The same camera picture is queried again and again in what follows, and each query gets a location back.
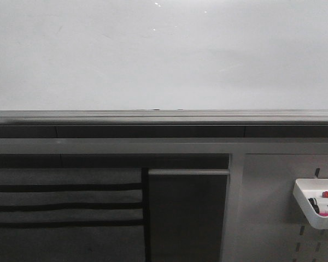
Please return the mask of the dark grey panel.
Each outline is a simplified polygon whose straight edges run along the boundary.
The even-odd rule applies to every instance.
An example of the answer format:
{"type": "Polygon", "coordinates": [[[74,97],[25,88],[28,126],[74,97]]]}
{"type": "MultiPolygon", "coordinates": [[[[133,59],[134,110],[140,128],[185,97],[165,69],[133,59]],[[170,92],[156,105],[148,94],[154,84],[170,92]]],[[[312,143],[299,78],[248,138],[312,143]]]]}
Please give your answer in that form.
{"type": "Polygon", "coordinates": [[[224,169],[149,170],[152,261],[218,261],[229,181],[224,169]]]}

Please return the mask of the white slotted pegboard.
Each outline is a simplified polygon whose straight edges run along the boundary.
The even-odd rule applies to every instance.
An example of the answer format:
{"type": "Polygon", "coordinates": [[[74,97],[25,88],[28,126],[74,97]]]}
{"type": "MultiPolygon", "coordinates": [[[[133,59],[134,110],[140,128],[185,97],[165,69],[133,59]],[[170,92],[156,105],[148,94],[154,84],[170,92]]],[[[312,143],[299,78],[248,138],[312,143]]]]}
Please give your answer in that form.
{"type": "Polygon", "coordinates": [[[230,169],[222,261],[328,261],[293,196],[298,178],[328,178],[328,154],[246,154],[230,169]]]}

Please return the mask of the grey fabric pocket organizer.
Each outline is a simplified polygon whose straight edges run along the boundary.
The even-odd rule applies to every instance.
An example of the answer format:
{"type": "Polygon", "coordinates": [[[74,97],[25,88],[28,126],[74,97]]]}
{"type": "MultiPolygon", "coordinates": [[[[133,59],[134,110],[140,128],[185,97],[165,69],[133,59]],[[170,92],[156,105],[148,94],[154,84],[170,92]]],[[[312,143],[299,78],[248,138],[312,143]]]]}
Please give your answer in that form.
{"type": "Polygon", "coordinates": [[[0,261],[149,261],[133,169],[0,169],[0,261]]]}

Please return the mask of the black capped marker in tray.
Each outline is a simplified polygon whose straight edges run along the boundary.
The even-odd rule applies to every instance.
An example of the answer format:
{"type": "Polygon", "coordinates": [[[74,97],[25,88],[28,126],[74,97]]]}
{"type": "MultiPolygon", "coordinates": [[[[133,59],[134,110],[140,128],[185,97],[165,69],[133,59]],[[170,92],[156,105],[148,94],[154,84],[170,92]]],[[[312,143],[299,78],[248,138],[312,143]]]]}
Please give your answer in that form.
{"type": "Polygon", "coordinates": [[[313,206],[316,213],[320,213],[321,211],[328,210],[328,199],[316,199],[316,198],[309,198],[308,199],[310,204],[313,206]]]}

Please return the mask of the white plastic tray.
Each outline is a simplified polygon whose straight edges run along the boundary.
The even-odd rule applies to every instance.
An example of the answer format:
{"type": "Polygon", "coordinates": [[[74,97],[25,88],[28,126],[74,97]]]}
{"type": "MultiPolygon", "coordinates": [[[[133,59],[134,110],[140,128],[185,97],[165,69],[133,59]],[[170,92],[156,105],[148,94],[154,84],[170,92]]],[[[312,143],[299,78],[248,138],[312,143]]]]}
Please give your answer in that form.
{"type": "Polygon", "coordinates": [[[295,181],[293,195],[307,221],[315,229],[328,230],[328,217],[322,217],[316,213],[308,199],[316,198],[325,200],[322,198],[322,192],[327,190],[328,179],[298,178],[295,181]]]}

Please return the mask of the grey whiteboard frame rail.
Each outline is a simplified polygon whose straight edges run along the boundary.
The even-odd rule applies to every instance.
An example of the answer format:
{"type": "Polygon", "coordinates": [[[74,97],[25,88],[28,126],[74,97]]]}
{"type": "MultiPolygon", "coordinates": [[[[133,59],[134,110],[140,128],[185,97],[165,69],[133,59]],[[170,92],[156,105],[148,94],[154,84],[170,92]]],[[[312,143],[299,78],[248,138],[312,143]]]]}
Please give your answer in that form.
{"type": "Polygon", "coordinates": [[[328,125],[328,110],[0,110],[0,126],[328,125]]]}

